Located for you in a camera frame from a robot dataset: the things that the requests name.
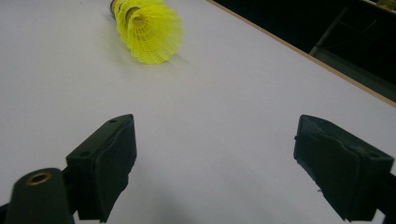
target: white table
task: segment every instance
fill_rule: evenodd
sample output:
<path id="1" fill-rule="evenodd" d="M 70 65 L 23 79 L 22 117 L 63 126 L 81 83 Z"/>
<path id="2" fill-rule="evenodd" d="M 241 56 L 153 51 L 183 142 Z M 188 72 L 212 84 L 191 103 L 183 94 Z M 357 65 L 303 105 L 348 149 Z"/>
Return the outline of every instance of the white table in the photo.
<path id="1" fill-rule="evenodd" d="M 109 1 L 0 2 L 0 204 L 133 113 L 137 162 L 108 223 L 344 223 L 292 157 L 298 118 L 396 157 L 394 105 L 205 0 L 166 2 L 184 37 L 158 65 L 130 55 Z"/>

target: shuttlecock cork base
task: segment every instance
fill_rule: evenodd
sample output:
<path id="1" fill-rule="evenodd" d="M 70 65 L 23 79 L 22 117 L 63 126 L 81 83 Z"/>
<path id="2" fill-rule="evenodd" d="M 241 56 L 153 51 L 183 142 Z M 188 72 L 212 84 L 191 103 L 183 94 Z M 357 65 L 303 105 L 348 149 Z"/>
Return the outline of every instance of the shuttlecock cork base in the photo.
<path id="1" fill-rule="evenodd" d="M 120 38 L 141 63 L 163 63 L 174 55 L 183 29 L 177 13 L 162 0 L 113 0 Z"/>

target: yellow shuttlecock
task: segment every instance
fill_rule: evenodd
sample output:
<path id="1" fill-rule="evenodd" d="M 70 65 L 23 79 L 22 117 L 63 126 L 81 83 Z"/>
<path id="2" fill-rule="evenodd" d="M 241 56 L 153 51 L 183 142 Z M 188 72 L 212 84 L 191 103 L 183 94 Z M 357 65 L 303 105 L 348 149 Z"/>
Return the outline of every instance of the yellow shuttlecock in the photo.
<path id="1" fill-rule="evenodd" d="M 113 0 L 120 38 L 139 62 L 163 63 L 177 52 L 183 29 L 163 0 Z"/>

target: table surface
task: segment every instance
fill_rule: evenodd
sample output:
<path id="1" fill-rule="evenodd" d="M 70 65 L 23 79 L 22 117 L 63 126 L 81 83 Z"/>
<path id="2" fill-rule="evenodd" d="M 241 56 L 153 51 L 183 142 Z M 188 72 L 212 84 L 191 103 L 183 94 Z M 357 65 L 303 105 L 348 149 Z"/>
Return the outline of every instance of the table surface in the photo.
<path id="1" fill-rule="evenodd" d="M 292 157 L 298 118 L 396 157 L 394 105 L 205 0 L 166 3 L 183 42 L 145 65 L 109 1 L 0 2 L 0 204 L 18 178 L 63 169 L 106 120 L 132 113 L 138 157 L 108 223 L 344 223 Z"/>

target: screw hole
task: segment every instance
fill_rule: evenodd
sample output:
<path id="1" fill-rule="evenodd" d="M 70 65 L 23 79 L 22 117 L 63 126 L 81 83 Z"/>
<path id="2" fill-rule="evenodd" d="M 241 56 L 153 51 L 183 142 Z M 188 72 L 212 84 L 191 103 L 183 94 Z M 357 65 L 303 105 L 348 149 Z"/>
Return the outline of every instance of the screw hole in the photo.
<path id="1" fill-rule="evenodd" d="M 36 186 L 40 185 L 42 183 L 47 182 L 52 177 L 50 173 L 38 173 L 35 175 L 32 175 L 28 180 L 27 180 L 27 185 L 30 186 Z"/>
<path id="2" fill-rule="evenodd" d="M 91 152 L 86 151 L 86 152 L 81 152 L 81 153 L 79 154 L 79 156 L 80 156 L 80 157 L 86 157 L 86 156 L 89 156 L 90 154 L 91 154 Z"/>

